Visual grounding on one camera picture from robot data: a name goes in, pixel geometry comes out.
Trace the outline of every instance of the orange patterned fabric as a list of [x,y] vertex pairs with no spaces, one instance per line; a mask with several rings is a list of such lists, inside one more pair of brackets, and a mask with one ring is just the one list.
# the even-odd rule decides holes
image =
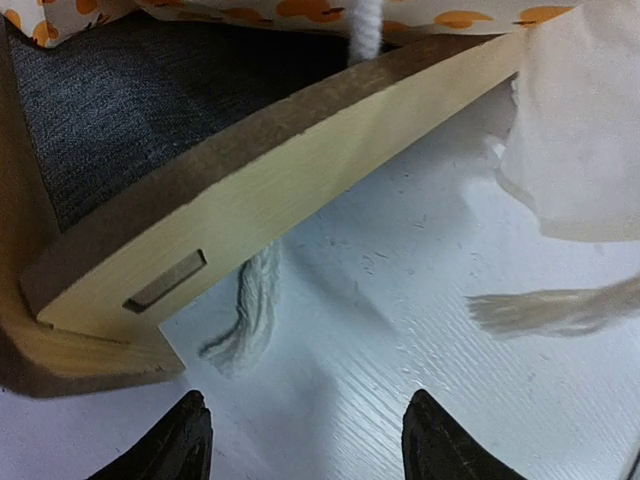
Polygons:
[[[577,0],[387,0],[386,33],[506,33],[530,28]],[[281,30],[346,34],[349,0],[0,0],[0,13],[33,41],[52,48],[89,28],[143,9],[167,21],[230,23]],[[458,7],[470,6],[472,9]]]

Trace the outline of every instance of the rope tassel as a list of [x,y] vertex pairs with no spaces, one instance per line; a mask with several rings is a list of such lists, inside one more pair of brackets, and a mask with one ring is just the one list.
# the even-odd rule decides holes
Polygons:
[[382,47],[383,0],[351,0],[349,65],[373,60]]
[[199,356],[227,378],[254,366],[271,340],[279,298],[281,245],[276,240],[246,261],[238,274],[238,318],[208,342]]
[[495,335],[586,335],[640,313],[640,274],[596,289],[483,295],[467,301],[473,320]]

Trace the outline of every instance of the gray fabric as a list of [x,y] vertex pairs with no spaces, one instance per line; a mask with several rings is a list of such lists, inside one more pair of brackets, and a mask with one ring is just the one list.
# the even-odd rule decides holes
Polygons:
[[340,38],[140,13],[53,50],[15,29],[27,124],[60,228],[206,137],[342,69]]

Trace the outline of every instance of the white floor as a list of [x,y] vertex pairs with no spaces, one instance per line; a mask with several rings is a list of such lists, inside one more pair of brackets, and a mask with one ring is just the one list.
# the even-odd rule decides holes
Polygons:
[[233,320],[231,276],[163,327],[172,384],[48,402],[0,395],[0,480],[81,479],[188,389],[214,415],[215,480],[403,478],[402,415],[426,388],[529,480],[618,480],[640,448],[640,322],[578,339],[498,342],[464,295],[596,286],[640,269],[640,243],[541,237],[500,190],[487,134],[503,85],[285,237],[284,297],[262,363],[227,381],[202,340]]

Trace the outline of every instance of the wood grain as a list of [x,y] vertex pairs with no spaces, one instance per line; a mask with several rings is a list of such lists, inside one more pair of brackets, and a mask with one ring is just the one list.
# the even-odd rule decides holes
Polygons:
[[[436,36],[246,118],[56,240],[22,277],[29,304],[58,328],[135,341],[512,75],[522,45],[521,34]],[[122,307],[197,249],[206,267],[141,314]]]
[[0,22],[0,385],[52,397],[157,382],[182,372],[182,362],[157,328],[147,332],[144,342],[127,345],[34,320],[20,291],[19,274],[58,234]]

